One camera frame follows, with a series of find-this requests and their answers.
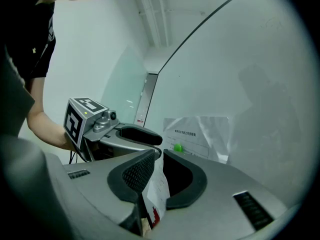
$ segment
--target black sleeve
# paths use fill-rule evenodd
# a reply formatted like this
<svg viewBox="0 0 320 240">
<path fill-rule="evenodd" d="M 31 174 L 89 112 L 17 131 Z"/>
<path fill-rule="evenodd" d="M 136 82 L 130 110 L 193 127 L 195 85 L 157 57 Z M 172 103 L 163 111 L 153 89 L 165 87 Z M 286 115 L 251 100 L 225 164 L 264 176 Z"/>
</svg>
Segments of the black sleeve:
<svg viewBox="0 0 320 240">
<path fill-rule="evenodd" d="M 56 46 L 56 38 L 54 38 L 49 44 L 46 50 L 44 51 L 41 59 L 35 66 L 34 70 L 29 76 L 29 79 L 33 78 L 45 78 L 49 69 L 49 64 L 51 60 L 52 53 L 54 52 Z"/>
</svg>

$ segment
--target person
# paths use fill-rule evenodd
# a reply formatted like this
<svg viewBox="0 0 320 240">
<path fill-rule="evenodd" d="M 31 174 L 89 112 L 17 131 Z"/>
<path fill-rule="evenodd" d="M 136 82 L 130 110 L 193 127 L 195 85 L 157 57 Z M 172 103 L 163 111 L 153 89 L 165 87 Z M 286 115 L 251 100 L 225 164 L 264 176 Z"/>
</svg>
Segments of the person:
<svg viewBox="0 0 320 240">
<path fill-rule="evenodd" d="M 34 99 L 26 118 L 28 127 L 45 143 L 75 151 L 63 126 L 54 123 L 43 106 L 45 79 L 56 44 L 53 30 L 55 1 L 9 0 L 4 44 L 12 67 Z"/>
</svg>

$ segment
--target person's arm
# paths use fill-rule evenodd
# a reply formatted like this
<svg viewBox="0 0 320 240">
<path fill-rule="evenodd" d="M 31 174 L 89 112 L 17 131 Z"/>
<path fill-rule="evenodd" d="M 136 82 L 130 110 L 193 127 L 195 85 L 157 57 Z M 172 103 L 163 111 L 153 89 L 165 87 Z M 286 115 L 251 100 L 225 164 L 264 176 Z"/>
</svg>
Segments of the person's arm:
<svg viewBox="0 0 320 240">
<path fill-rule="evenodd" d="M 45 77 L 31 79 L 27 83 L 26 89 L 35 100 L 26 118 L 28 127 L 43 142 L 64 150 L 75 151 L 65 129 L 54 123 L 44 112 L 44 86 Z"/>
</svg>

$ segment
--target ceiling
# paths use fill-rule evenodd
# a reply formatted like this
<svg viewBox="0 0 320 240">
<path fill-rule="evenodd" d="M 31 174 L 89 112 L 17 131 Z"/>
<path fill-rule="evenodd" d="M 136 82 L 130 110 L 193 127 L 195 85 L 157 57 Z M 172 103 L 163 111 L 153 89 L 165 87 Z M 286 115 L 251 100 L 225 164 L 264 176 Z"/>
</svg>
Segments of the ceiling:
<svg viewBox="0 0 320 240">
<path fill-rule="evenodd" d="M 149 44 L 156 48 L 180 44 L 227 0 L 135 0 Z"/>
</svg>

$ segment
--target black t-shirt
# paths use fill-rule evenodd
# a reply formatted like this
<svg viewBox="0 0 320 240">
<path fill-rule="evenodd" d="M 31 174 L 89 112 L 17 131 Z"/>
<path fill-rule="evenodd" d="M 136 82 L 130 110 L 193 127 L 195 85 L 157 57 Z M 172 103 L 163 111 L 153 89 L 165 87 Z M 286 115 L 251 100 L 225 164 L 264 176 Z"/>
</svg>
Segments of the black t-shirt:
<svg viewBox="0 0 320 240">
<path fill-rule="evenodd" d="M 18 73 L 28 81 L 45 77 L 56 45 L 53 30 L 55 4 L 38 0 L 24 2 L 25 7 L 10 10 L 6 21 L 5 45 Z"/>
</svg>

